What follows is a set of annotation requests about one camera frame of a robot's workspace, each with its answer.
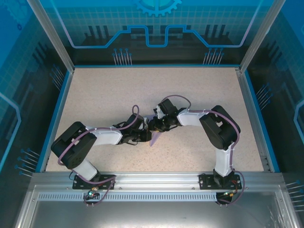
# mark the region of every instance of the black bracket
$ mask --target black bracket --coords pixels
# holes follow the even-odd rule
[[[229,182],[227,182],[224,186],[220,187],[214,181],[214,174],[201,174],[199,175],[199,189],[200,190],[235,190],[236,186],[232,183],[232,181],[237,182],[237,190],[242,189],[242,183],[240,176],[237,174],[233,174],[230,177]]]
[[[103,180],[106,180],[106,179],[109,179],[111,177],[114,177],[115,175],[100,175],[99,177],[99,180],[98,181],[95,181],[94,182],[99,182],[99,181],[103,181]],[[98,189],[99,190],[107,190],[110,186],[111,182],[108,181],[100,186],[98,186]],[[73,183],[73,189],[75,190],[90,190],[92,189],[93,187],[96,187],[97,184],[89,184],[85,181],[83,181],[80,177],[78,177],[78,175],[75,175],[74,177],[74,183]]]

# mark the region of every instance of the glass panel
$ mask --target glass panel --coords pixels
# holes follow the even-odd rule
[[[241,62],[273,0],[41,2],[76,65],[218,65]]]
[[[287,183],[297,179],[304,182],[303,9],[302,0],[285,2],[248,68],[279,168]]]
[[[0,221],[13,227],[67,69],[25,0],[1,1],[0,21]]]

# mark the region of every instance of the speckled work surface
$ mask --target speckled work surface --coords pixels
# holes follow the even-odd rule
[[[142,116],[153,114],[171,94],[187,97],[196,110],[223,106],[241,128],[234,167],[263,170],[234,68],[77,68],[56,137],[75,121],[95,127],[126,121],[134,104]],[[177,108],[188,105],[180,98],[171,101]],[[203,128],[184,126],[163,133],[153,147],[100,145],[87,158],[100,171],[211,171],[215,148]],[[66,170],[51,153],[47,171]]]

